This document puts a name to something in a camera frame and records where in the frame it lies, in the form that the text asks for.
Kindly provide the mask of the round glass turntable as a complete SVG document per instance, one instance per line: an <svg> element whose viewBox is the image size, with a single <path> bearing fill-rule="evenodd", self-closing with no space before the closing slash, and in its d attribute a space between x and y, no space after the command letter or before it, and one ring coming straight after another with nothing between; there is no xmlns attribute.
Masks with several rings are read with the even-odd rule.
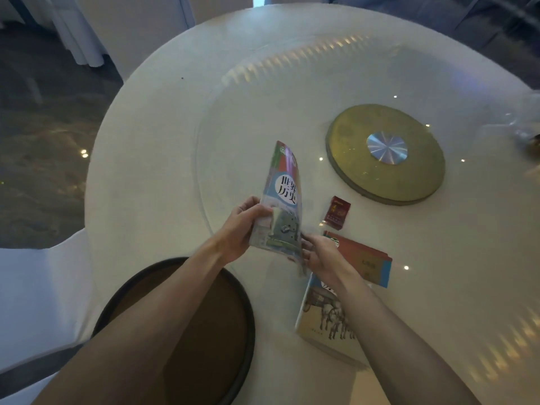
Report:
<svg viewBox="0 0 540 405"><path fill-rule="evenodd" d="M515 146L505 115L531 91L481 55L443 58L417 41L347 34L258 50L211 94L195 171L206 221L262 191L276 141L299 163L302 228L321 232L331 198L351 204L342 237L393 259L377 292L473 381L540 374L539 163ZM345 109L379 104L428 127L445 176L417 204L381 204L334 171L325 144Z"/></svg>

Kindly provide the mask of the colourful blue cover textbook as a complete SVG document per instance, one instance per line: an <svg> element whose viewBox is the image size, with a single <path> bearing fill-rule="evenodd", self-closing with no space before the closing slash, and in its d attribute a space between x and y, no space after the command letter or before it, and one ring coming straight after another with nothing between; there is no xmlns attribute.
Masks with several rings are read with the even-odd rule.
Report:
<svg viewBox="0 0 540 405"><path fill-rule="evenodd" d="M307 274L302 257L302 195L298 163L292 150L277 141L260 204L272 210L253 224L250 246L271 251L294 261Z"/></svg>

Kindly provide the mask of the person's right hand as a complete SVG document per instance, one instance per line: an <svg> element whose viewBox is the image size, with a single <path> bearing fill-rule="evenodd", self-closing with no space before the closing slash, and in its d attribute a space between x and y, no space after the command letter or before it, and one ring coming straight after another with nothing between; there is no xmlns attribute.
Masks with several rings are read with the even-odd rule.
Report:
<svg viewBox="0 0 540 405"><path fill-rule="evenodd" d="M346 280L357 274L330 238L317 249L302 248L302 257L307 267L335 292L344 286Z"/></svg>

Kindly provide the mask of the white tablecloth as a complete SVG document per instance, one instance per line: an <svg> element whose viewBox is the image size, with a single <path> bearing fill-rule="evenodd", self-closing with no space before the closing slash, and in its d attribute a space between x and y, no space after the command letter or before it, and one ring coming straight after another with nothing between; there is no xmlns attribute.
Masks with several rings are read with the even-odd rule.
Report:
<svg viewBox="0 0 540 405"><path fill-rule="evenodd" d="M195 171L197 134L208 100L224 75L268 45L347 34L415 40L443 58L464 53L479 63L480 59L471 57L475 53L507 71L424 26L340 5L249 8L178 35L128 78L94 143L86 183L85 226L93 276L103 303L142 269L167 258L191 255L221 227L235 206L249 195L262 194L252 190L241 195L225 207L216 228L208 225ZM473 381L447 363L484 405L540 405L540 374Z"/></svg>

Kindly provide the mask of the red and blue book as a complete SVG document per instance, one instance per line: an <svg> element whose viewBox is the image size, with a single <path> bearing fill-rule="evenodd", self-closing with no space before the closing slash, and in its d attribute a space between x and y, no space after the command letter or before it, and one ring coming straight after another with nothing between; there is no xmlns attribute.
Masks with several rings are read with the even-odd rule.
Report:
<svg viewBox="0 0 540 405"><path fill-rule="evenodd" d="M331 231L324 231L323 236L334 241L344 259L358 271L364 280L388 288L393 263L393 259L388 254Z"/></svg>

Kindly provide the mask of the silver round turntable hub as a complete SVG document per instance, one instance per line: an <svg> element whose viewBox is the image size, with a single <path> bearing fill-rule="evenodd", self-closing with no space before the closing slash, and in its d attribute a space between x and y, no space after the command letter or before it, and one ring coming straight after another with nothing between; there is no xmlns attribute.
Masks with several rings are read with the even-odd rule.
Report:
<svg viewBox="0 0 540 405"><path fill-rule="evenodd" d="M408 146L400 136L375 132L367 137L366 145L373 158L387 165L398 165L408 158Z"/></svg>

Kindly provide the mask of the brown round tray black rim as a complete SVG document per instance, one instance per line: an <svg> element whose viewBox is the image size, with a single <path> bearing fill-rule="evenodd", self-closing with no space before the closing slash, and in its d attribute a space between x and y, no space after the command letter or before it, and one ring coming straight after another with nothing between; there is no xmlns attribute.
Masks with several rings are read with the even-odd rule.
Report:
<svg viewBox="0 0 540 405"><path fill-rule="evenodd" d="M254 346L248 295L222 268L137 405L232 405L248 375Z"/></svg>

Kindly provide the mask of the red cigarette pack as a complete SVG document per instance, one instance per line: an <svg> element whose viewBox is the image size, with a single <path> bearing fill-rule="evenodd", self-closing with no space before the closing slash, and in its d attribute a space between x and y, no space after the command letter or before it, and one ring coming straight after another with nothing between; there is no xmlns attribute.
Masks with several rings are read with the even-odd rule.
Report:
<svg viewBox="0 0 540 405"><path fill-rule="evenodd" d="M334 196L330 201L323 223L339 231L343 228L351 204L342 198Z"/></svg>

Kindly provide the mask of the person's left forearm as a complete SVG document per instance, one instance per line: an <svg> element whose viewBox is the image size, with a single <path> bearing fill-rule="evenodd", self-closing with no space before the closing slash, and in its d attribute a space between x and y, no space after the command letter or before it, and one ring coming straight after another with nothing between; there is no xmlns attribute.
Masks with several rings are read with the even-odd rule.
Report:
<svg viewBox="0 0 540 405"><path fill-rule="evenodd" d="M31 405L136 405L161 372L220 269L209 240L168 279L82 347Z"/></svg>

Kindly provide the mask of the gold round turntable base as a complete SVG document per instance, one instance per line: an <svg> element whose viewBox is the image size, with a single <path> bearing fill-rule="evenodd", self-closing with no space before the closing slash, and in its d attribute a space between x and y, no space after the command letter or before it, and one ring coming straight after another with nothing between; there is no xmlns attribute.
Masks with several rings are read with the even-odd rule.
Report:
<svg viewBox="0 0 540 405"><path fill-rule="evenodd" d="M368 151L367 137L375 132L400 136L408 158L398 165L377 161ZM440 188L446 172L442 148L428 127L389 106L362 104L341 112L325 138L334 171L356 192L381 204L417 204Z"/></svg>

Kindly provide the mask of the white draped cloth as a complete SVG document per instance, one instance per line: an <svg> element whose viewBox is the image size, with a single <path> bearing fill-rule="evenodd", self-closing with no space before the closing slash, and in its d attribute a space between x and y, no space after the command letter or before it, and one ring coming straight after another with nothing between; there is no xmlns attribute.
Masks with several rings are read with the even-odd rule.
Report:
<svg viewBox="0 0 540 405"><path fill-rule="evenodd" d="M189 0L75 0L122 81L159 47L194 26Z"/></svg>

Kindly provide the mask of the white covered chair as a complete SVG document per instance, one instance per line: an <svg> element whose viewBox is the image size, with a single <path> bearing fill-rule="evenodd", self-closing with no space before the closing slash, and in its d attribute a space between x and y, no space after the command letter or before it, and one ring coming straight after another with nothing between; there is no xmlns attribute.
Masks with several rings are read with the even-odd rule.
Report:
<svg viewBox="0 0 540 405"><path fill-rule="evenodd" d="M104 46L85 19L76 0L45 0L52 22L76 64L99 68L105 65Z"/></svg>
<svg viewBox="0 0 540 405"><path fill-rule="evenodd" d="M46 249L0 248L0 373L86 342L103 309L85 229Z"/></svg>

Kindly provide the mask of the person's right forearm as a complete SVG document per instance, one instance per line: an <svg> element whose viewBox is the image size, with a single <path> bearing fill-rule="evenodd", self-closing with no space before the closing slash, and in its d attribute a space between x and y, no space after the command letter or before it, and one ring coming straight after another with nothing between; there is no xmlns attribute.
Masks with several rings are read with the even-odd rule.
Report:
<svg viewBox="0 0 540 405"><path fill-rule="evenodd" d="M330 273L327 282L391 405L481 405L449 364L350 265L333 265Z"/></svg>

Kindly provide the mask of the clear glass vessel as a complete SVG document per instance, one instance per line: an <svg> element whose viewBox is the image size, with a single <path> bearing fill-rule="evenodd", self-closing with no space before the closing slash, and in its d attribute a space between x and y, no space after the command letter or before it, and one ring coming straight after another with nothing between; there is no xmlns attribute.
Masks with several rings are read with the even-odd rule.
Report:
<svg viewBox="0 0 540 405"><path fill-rule="evenodd" d="M540 89L513 97L511 104L505 125L515 146L526 157L540 161Z"/></svg>

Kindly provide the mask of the person's left hand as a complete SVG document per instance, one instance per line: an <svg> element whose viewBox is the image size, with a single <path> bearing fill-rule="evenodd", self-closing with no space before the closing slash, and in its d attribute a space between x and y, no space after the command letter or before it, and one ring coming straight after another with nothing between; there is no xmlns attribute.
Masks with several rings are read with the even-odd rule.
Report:
<svg viewBox="0 0 540 405"><path fill-rule="evenodd" d="M250 219L250 208L254 205L263 205L259 197L249 197L243 204L236 206L220 230L212 236L210 243L217 255L219 267L225 267L247 251L253 225L257 220Z"/></svg>

